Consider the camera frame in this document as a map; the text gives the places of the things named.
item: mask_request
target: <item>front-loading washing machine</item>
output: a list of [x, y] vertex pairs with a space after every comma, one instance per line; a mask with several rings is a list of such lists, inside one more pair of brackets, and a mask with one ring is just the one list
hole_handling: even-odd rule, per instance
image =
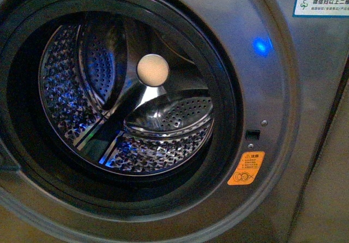
[[295, 4], [1, 0], [2, 205], [68, 242], [286, 242], [349, 46]]

